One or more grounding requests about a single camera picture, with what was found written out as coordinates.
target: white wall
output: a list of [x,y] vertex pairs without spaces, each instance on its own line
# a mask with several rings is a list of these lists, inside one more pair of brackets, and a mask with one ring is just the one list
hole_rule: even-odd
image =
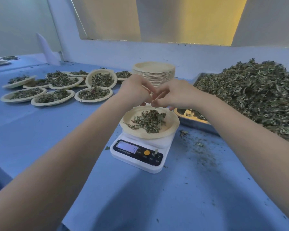
[[289,47],[289,0],[247,0],[232,45]]
[[81,40],[69,0],[48,1],[64,58],[71,62],[121,69],[142,61],[169,62],[176,66],[176,76],[188,79],[199,72],[220,72],[250,58],[275,60],[289,70],[289,49]]
[[36,32],[61,50],[47,0],[0,0],[0,57],[40,53]]

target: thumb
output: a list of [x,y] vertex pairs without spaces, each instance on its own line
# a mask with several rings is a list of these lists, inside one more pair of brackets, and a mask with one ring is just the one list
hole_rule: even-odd
[[154,108],[168,107],[168,105],[169,105],[168,97],[165,96],[162,99],[156,99],[156,100],[152,101],[151,105]]

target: white digital scale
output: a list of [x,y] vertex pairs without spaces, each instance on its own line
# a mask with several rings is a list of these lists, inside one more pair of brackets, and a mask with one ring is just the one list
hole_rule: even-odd
[[163,169],[175,132],[159,139],[142,139],[125,132],[110,147],[114,158],[149,173]]

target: person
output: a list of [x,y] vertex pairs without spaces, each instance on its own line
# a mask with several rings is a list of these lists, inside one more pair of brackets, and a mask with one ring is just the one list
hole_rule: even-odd
[[55,230],[123,115],[145,102],[202,113],[289,217],[289,142],[187,81],[173,79],[155,89],[134,74],[116,95],[0,191],[0,230]]

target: person's right hand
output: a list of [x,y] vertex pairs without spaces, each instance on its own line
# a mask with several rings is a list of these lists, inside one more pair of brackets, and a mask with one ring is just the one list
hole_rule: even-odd
[[168,107],[180,109],[198,109],[202,103],[205,93],[186,80],[172,79],[161,85],[152,95],[152,107]]

